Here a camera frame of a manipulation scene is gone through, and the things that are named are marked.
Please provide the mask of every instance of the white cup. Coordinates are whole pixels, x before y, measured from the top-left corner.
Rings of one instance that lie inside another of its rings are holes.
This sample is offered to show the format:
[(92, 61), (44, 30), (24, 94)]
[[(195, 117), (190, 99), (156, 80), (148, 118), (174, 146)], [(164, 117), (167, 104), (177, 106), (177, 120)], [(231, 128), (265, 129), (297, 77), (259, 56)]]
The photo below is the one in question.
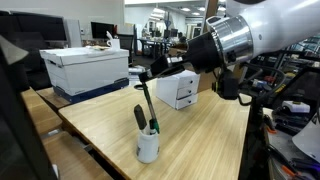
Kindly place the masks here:
[(137, 157), (142, 163), (151, 163), (158, 158), (159, 137), (158, 133), (147, 135), (139, 131)]
[(120, 40), (119, 39), (110, 39), (107, 41), (107, 44), (112, 49), (120, 49)]

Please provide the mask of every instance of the small white drawer unit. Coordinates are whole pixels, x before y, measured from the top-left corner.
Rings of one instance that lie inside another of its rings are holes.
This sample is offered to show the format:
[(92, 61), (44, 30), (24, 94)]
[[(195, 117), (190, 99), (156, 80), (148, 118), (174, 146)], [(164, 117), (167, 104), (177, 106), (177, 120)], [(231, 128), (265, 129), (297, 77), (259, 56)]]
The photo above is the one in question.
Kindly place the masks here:
[(182, 73), (157, 79), (156, 96), (175, 109), (181, 109), (198, 100), (200, 75), (185, 70)]

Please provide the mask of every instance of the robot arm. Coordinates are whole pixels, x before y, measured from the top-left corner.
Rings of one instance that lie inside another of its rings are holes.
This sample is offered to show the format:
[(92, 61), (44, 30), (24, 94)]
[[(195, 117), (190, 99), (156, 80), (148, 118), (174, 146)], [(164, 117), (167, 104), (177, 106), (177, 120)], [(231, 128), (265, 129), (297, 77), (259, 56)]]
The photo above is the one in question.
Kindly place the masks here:
[[(184, 55), (160, 57), (146, 73), (140, 75), (140, 81), (179, 73), (189, 63), (198, 74), (221, 67), (225, 70), (223, 77), (219, 78), (225, 83), (223, 91), (228, 91), (228, 87), (233, 89), (237, 81), (227, 66), (280, 50), (319, 33), (319, 8), (320, 0), (266, 0), (246, 6), (232, 18), (208, 18), (209, 32), (189, 40)], [(219, 95), (235, 99), (235, 92)]]

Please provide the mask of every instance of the office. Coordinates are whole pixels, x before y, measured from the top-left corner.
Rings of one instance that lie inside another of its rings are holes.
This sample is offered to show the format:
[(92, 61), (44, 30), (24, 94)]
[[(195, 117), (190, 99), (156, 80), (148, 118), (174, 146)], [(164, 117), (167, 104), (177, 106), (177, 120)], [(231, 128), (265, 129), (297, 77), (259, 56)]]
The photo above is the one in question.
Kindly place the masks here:
[[(305, 25), (319, 2), (228, 2), (1, 3), (1, 176), (317, 179), (287, 161), (318, 165), (300, 132), (317, 126), (303, 119), (319, 104), (317, 83), (304, 84), (318, 78), (320, 28)], [(267, 12), (278, 6), (294, 11)], [(263, 148), (287, 161), (254, 159)]]

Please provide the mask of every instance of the ceiling light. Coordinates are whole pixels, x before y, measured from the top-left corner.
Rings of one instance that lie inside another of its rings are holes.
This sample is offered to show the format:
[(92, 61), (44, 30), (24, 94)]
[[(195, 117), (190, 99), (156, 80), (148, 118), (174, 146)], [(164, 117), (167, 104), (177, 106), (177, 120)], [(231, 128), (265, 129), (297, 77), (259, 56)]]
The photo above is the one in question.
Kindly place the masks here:
[(200, 7), (200, 8), (198, 8), (198, 10), (199, 10), (199, 11), (205, 11), (205, 10), (206, 10), (206, 8), (204, 8), (204, 7)]
[(156, 12), (156, 13), (165, 13), (164, 10), (158, 9), (158, 8), (154, 8), (154, 9), (153, 9), (153, 12)]
[(219, 6), (218, 11), (226, 11), (225, 7)]
[(154, 18), (154, 17), (149, 17), (149, 19), (153, 19), (153, 20), (160, 21), (160, 19), (159, 19), (159, 18)]
[(190, 11), (189, 8), (181, 8), (182, 11)]
[(154, 14), (154, 13), (152, 13), (151, 16), (157, 17), (157, 18), (163, 18), (162, 14)]

